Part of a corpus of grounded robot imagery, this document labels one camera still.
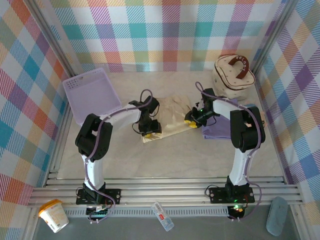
wire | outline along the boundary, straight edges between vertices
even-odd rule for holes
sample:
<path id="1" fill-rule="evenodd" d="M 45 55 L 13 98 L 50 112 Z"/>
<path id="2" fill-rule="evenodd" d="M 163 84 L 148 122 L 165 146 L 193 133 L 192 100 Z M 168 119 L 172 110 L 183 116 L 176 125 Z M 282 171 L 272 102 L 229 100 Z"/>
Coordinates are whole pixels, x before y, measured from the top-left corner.
<path id="1" fill-rule="evenodd" d="M 204 190 L 204 195 L 206 195 L 208 198 L 210 198 L 210 196 L 207 194 L 207 190 L 208 190 L 208 188 L 210 188 L 210 186 L 214 186 L 214 187 L 218 188 L 217 185 L 213 185 L 213 184 L 207 186 L 206 189 Z"/>
<path id="2" fill-rule="evenodd" d="M 259 149 L 260 147 L 260 144 L 261 144 L 261 132 L 260 132 L 260 128 L 259 128 L 259 124 L 258 124 L 258 121 L 255 117 L 255 115 L 248 109 L 246 108 L 245 106 L 242 106 L 242 105 L 239 105 L 235 102 L 232 102 L 230 101 L 229 99 L 227 98 L 223 98 L 223 97 L 219 97 L 219 96 L 213 96 L 213 95 L 210 95 L 210 94 L 207 94 L 206 92 L 204 92 L 204 87 L 202 86 L 202 84 L 198 81 L 195 82 L 195 87 L 196 89 L 198 89 L 203 95 L 207 96 L 207 97 L 210 97 L 210 98 L 213 98 L 213 99 L 218 99 L 218 100 L 221 100 L 221 101 L 224 101 L 226 103 L 229 103 L 239 109 L 242 109 L 242 110 L 245 110 L 246 112 L 248 112 L 248 114 L 251 116 L 251 118 L 253 119 L 254 121 L 254 125 L 257 129 L 257 135 L 258 135 L 258 142 L 257 142 L 257 145 L 255 146 L 255 148 L 249 153 L 248 155 L 248 158 L 247 160 L 245 161 L 245 166 L 244 166 L 244 179 L 246 180 L 246 182 L 250 185 L 254 185 L 256 186 L 258 189 L 259 189 L 259 199 L 255 205 L 255 207 L 253 208 L 253 210 L 246 216 L 244 216 L 242 219 L 245 219 L 245 218 L 248 218 L 249 216 L 251 216 L 256 210 L 257 208 L 259 207 L 260 203 L 261 203 L 261 199 L 262 199 L 262 189 L 261 187 L 257 184 L 257 183 L 254 183 L 254 182 L 251 182 L 249 179 L 248 179 L 248 168 L 249 168 L 249 165 L 250 165 L 250 161 L 251 161 L 251 158 L 252 158 L 252 155 Z"/>
<path id="3" fill-rule="evenodd" d="M 245 205 L 244 209 L 246 209 L 248 207 L 249 201 L 248 201 L 247 195 L 244 195 L 244 198 L 245 198 L 245 201 L 246 201 L 246 205 Z"/>
<path id="4" fill-rule="evenodd" d="M 136 109 L 140 109 L 140 108 L 144 108 L 146 106 L 148 106 L 152 99 L 153 99 L 153 94 L 152 94 L 152 91 L 150 91 L 149 89 L 144 89 L 141 94 L 140 94 L 140 99 L 142 99 L 142 95 L 144 94 L 144 92 L 149 92 L 150 93 L 150 99 L 147 103 L 141 105 L 141 106 L 134 106 L 134 107 L 129 107 L 129 108 L 122 108 L 122 109 L 119 109 L 118 111 L 115 111 L 113 113 L 111 113 L 110 115 L 106 116 L 99 124 L 98 126 L 98 130 L 97 130 L 97 133 L 96 133 L 96 138 L 95 138 L 95 143 L 94 143 L 94 147 L 93 147 L 93 150 L 92 152 L 90 153 L 90 155 L 85 158 L 84 160 L 84 173 L 85 173 L 85 180 L 87 181 L 87 183 L 89 184 L 89 186 L 98 194 L 104 196 L 105 198 L 108 198 L 112 201 L 113 203 L 113 208 L 112 210 L 108 211 L 108 213 L 106 214 L 106 216 L 104 216 L 103 218 L 101 219 L 97 219 L 96 220 L 96 223 L 100 223 L 101 221 L 107 219 L 107 217 L 109 216 L 110 213 L 112 213 L 115 208 L 116 208 L 116 201 L 113 199 L 113 197 L 99 191 L 98 189 L 95 188 L 95 186 L 92 184 L 92 182 L 90 181 L 90 178 L 89 178 L 89 175 L 88 175 L 88 164 L 89 164 L 89 160 L 95 155 L 96 151 L 97 151 L 97 148 L 98 148 L 98 143 L 99 143 L 99 138 L 100 138 L 100 133 L 101 133 L 101 128 L 102 128 L 102 125 L 103 123 L 110 119 L 111 117 L 113 117 L 114 115 L 117 115 L 119 113 L 122 113 L 122 112 L 126 112 L 126 111 L 130 111 L 130 110 L 136 110 Z"/>
<path id="5" fill-rule="evenodd" d="M 105 205 L 107 206 L 107 207 L 106 207 L 107 209 L 110 209 L 113 204 L 114 204 L 114 203 L 111 202 L 110 206 L 108 206 L 107 199 L 105 199 Z"/>
<path id="6" fill-rule="evenodd" d="M 96 211 L 94 211 L 94 212 L 91 212 L 90 214 L 89 214 L 89 217 L 87 217 L 87 219 L 91 222 L 91 223 L 93 223 L 94 221 L 93 221 L 93 219 L 91 218 L 91 216 L 93 215 L 93 214 L 97 214 L 98 212 L 96 212 Z"/>
<path id="7" fill-rule="evenodd" d="M 134 128 L 134 125 L 135 125 L 135 124 L 137 124 L 137 122 L 134 122 L 134 123 L 132 123 L 132 125 L 131 125 L 133 131 L 136 132 L 137 134 L 142 135 L 142 132 L 139 132 L 139 131 L 135 130 L 135 128 Z"/>
<path id="8" fill-rule="evenodd" d="M 84 189 L 83 187 L 78 187 L 76 190 L 75 190 L 75 195 L 77 195 L 79 198 L 81 198 L 81 196 L 79 195 L 78 193 L 78 190 L 79 189 Z"/>
<path id="9" fill-rule="evenodd" d="M 205 125 L 204 127 L 210 127 L 210 126 L 212 126 L 212 125 L 215 125 L 216 123 L 217 123 L 217 119 L 216 119 L 216 117 L 215 116 L 213 116 L 213 119 L 214 119 L 214 123 L 212 123 L 212 124 L 210 124 L 210 125 Z"/>

purple cloth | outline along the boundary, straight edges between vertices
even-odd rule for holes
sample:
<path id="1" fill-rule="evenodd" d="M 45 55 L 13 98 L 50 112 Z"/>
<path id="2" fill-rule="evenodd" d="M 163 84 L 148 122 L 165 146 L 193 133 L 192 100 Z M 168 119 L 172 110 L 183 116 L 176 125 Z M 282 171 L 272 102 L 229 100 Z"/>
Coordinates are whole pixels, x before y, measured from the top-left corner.
<path id="1" fill-rule="evenodd" d="M 234 103 L 238 102 L 236 98 L 232 99 L 231 101 Z M 230 139 L 230 120 L 222 115 L 216 116 L 215 119 L 214 117 L 210 117 L 206 121 L 206 124 L 213 125 L 201 127 L 204 139 Z"/>

lavender plastic basket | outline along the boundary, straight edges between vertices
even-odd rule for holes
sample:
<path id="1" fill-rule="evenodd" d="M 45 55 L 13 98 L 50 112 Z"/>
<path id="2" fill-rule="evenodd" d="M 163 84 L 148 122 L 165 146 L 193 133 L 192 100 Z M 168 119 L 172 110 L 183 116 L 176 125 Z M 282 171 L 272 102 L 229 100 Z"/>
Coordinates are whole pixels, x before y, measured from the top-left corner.
<path id="1" fill-rule="evenodd" d="M 62 82 L 75 122 L 80 126 L 89 114 L 104 115 L 122 107 L 103 68 Z"/>

black mounting plate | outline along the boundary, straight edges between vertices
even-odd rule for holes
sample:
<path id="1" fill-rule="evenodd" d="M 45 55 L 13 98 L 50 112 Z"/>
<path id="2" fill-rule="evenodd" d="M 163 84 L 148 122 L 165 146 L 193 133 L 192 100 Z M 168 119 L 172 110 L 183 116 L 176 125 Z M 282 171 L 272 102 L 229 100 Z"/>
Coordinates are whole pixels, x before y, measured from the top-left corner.
<path id="1" fill-rule="evenodd" d="M 239 194 L 238 196 L 230 199 L 224 187 L 209 188 L 209 197 L 210 197 L 211 204 L 230 204 L 230 203 L 246 204 L 247 202 L 251 204 L 255 202 L 254 192 L 251 187 L 249 187 L 249 192 L 248 194 L 246 194 L 247 199 L 243 194 Z"/>
<path id="2" fill-rule="evenodd" d="M 120 204 L 120 199 L 121 199 L 121 189 L 104 189 L 103 193 L 106 195 L 109 195 L 110 197 L 112 197 L 115 201 L 115 204 L 118 205 Z M 84 189 L 79 189 L 77 192 L 77 197 L 76 197 L 76 201 L 75 204 L 76 205 L 100 205 L 100 204 L 107 204 L 107 205 L 111 205 L 112 201 L 107 198 L 106 202 L 103 203 L 96 203 L 94 201 L 91 200 L 90 197 L 87 197 L 88 194 L 86 193 L 86 191 Z"/>

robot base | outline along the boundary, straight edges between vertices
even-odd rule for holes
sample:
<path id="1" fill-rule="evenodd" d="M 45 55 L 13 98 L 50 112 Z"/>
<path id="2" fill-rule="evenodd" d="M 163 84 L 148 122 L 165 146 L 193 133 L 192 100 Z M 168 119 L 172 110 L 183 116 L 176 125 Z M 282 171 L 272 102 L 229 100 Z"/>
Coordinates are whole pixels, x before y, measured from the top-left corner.
<path id="1" fill-rule="evenodd" d="M 120 203 L 121 189 L 100 188 L 99 191 L 112 197 L 116 205 Z M 96 193 L 95 191 L 92 191 L 88 187 L 84 187 L 83 189 L 78 190 L 75 204 L 76 205 L 104 205 L 104 204 L 111 205 L 112 201 L 109 198 L 106 198 Z"/>
<path id="2" fill-rule="evenodd" d="M 209 188 L 209 197 L 211 204 L 251 204 L 255 202 L 255 196 L 251 187 L 246 194 L 237 194 L 233 197 L 228 195 L 225 187 Z"/>

